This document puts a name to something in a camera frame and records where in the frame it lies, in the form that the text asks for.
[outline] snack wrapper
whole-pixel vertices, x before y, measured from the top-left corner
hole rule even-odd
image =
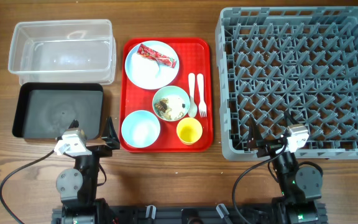
[[[140,44],[137,53],[144,58],[155,60],[158,63],[162,63],[171,68],[175,68],[175,66],[177,65],[177,61],[175,59],[160,54],[159,52],[151,49],[150,47],[146,47],[144,44]]]

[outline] red serving tray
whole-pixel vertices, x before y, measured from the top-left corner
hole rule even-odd
[[[203,126],[203,135],[200,140],[191,146],[186,146],[179,140],[177,136],[176,122],[164,121],[160,118],[161,131],[158,139],[149,147],[134,148],[129,146],[119,134],[119,140],[122,147],[129,152],[202,152],[210,147],[213,141],[213,115],[212,115],[212,93],[211,93],[211,65],[209,63],[209,46],[199,38],[142,38],[132,39],[124,46],[124,56],[126,58],[129,51],[137,44],[148,41],[157,40],[171,46],[179,57],[179,72],[174,81],[169,85],[179,86],[189,94],[188,74],[202,73],[204,75],[204,95],[207,106],[207,117],[202,118],[197,111],[196,119]],[[200,95],[198,93],[197,84],[195,90],[195,103],[200,103]],[[122,62],[122,83],[121,83],[121,105],[119,125],[121,127],[125,117],[137,110],[146,110],[153,112],[152,100],[154,94],[158,90],[144,90],[135,86],[127,78],[125,72],[125,60]]]

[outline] yellow cup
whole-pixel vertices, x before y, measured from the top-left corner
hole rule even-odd
[[[177,134],[180,141],[185,145],[192,145],[201,138],[203,127],[194,118],[183,118],[177,126]]]

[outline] wooden table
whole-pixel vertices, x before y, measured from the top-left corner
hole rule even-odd
[[[101,163],[108,176],[98,197],[110,205],[216,205],[231,204],[231,190],[238,175],[256,162],[230,162],[221,152],[219,126],[219,78],[215,61],[214,29],[219,12],[229,6],[358,5],[358,1],[265,0],[265,1],[120,1],[95,3],[81,0],[0,0],[0,182],[12,170],[42,157],[53,141],[25,141],[11,133],[20,85],[7,71],[14,26],[21,21],[59,19],[109,19],[117,42],[116,80],[104,90],[106,112],[118,129],[122,48],[134,37],[201,37],[211,47],[214,142],[199,154],[129,154],[114,151]],[[315,161],[324,169],[323,199],[330,223],[358,223],[358,161]],[[52,155],[13,176],[4,197],[26,223],[50,223],[53,208],[61,207],[55,188],[57,175],[73,167],[73,160]],[[266,167],[243,178],[238,202],[269,202],[280,188]],[[14,223],[0,203],[0,223]]]

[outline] gray dish rack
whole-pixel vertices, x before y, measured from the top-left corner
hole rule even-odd
[[[297,158],[358,159],[358,7],[225,8],[215,43],[226,159],[265,159],[247,120],[277,138],[285,110],[309,129]]]

